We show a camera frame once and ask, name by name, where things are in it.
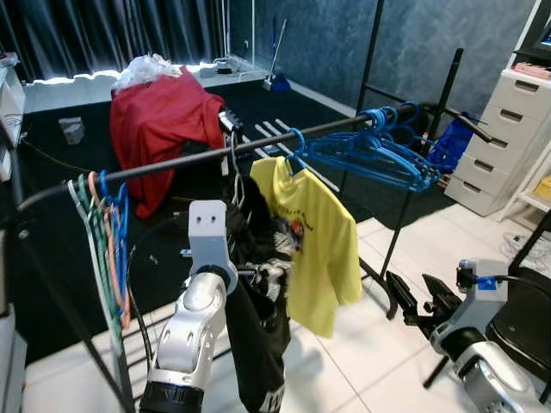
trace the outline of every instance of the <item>black chair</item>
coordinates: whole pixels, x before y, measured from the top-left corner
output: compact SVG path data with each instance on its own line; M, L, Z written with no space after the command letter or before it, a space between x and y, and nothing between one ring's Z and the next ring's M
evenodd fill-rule
M543 232L551 231L551 211L545 214L526 244L509 266L509 275L532 281L551 293L551 280L537 271L521 267ZM519 366L547 383L540 396L545 404L551 392L551 302L534 288L509 282L509 299L486 328L488 339L496 342Z

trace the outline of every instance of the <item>drawer handle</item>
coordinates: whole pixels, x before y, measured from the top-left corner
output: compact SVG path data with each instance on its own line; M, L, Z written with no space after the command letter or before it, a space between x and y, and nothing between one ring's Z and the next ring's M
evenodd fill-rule
M537 84L523 82L522 80L517 80L515 82L515 87L517 89L525 90L529 93L535 93L537 92L538 89L540 89L540 87Z
M492 138L492 142L490 142L490 145L495 145L499 148L504 149L507 147L508 143L501 139Z
M501 112L499 112L499 116L504 119L511 120L515 123L518 123L523 119L523 116L521 114L516 114L506 109L501 109Z
M480 188L477 188L477 187L475 187L474 185L471 185L468 182L463 181L463 186L465 188L467 188L468 190L470 190L470 191L473 191L473 192L476 192L476 193L480 192Z
M493 171L493 166L491 166L490 164L488 164L486 162L482 162L478 159L474 159L474 166L476 166L477 168L480 168L482 170L485 170L486 172L492 172Z

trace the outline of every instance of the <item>white tile floor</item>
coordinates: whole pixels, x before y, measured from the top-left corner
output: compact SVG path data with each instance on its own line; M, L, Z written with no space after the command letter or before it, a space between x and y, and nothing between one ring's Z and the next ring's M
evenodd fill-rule
M79 78L56 85L35 83L26 87L27 112L75 106L110 99L113 77ZM211 84L225 82L208 79ZM499 243L507 231L527 234L510 220L497 223L460 205L453 205L408 225L400 235L390 269L403 276L419 302L428 299L422 273L455 284L455 266L462 258L484 256L505 259ZM374 269L381 268L392 233L375 219L358 225L359 251ZM430 391L421 386L436 365L438 355L421 333L404 326L400 313L388 321L388 305L382 290L365 281L368 293L354 305L339 310L332 339L315 336L292 323L292 341L285 354L286 392L282 413L383 413L383 412L471 412L457 379L447 370ZM152 323L171 314L167 305L145 315ZM151 327L156 342L162 324ZM95 337L104 360L110 364L108 337ZM216 353L229 345L227 332L220 335ZM144 354L140 336L125 343L130 361ZM130 369L134 394L145 385L145 363ZM23 393L23 412L115 412L117 403L100 373L77 344L28 366ZM205 413L245 412L239 402L235 371L230 355L214 363L207 390Z

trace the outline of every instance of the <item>dark blue wall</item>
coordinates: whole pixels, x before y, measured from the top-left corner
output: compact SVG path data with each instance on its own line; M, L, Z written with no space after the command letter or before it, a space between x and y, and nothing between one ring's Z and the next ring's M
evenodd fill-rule
M457 47L465 53L450 106L479 116L534 0L387 0L373 85L414 101L436 100ZM272 18L288 18L276 69L356 106L375 0L256 0L257 60L269 67ZM232 52L250 59L251 0L231 0ZM388 103L368 93L364 107Z

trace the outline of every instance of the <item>black curtain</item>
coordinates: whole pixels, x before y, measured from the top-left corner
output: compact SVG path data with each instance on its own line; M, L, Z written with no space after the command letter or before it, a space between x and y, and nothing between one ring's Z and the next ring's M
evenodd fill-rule
M223 50L220 0L0 0L0 47L22 79L122 70L158 53L199 63Z

